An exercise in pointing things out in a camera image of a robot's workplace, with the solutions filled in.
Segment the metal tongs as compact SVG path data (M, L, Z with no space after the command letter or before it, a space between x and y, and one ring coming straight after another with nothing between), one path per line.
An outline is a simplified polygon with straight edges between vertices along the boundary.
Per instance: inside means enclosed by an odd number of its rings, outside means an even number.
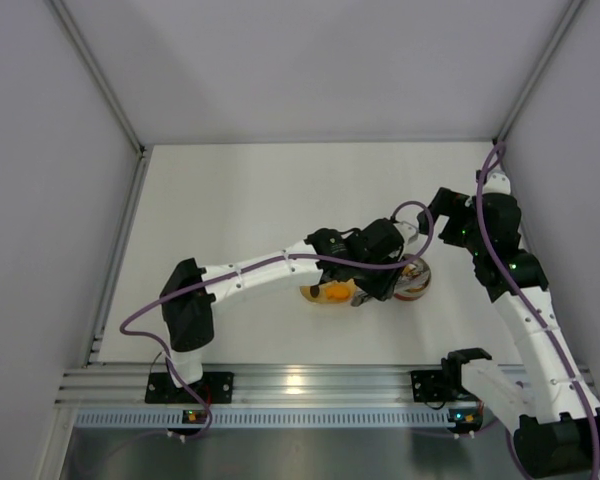
M356 293L351 305L358 307L369 301L398 299L415 301L421 298L431 283L431 269L423 259L416 259L402 270L372 272L368 278L355 280Z

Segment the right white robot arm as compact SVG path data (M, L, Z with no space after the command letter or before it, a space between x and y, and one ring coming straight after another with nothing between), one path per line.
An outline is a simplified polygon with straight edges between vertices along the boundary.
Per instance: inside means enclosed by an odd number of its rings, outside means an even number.
M489 173L469 196L440 188L418 216L427 234L467 250L477 281L506 325L528 376L510 380L482 348L456 350L442 362L452 392L484 402L506 428L521 469L533 479L600 473L600 401L586 384L557 322L539 260L522 246L521 209L502 173Z

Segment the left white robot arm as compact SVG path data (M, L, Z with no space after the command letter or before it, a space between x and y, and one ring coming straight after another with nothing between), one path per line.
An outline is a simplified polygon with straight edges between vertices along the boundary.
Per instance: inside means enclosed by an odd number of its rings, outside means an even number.
M321 228L278 253L246 262L203 267L193 258L181 261L160 296L202 286L161 306L173 382L182 387L202 379L202 350L214 338L214 320L242 301L349 280L374 299L388 299L400 276L391 266L417 236L416 227L407 222L380 218L348 234Z

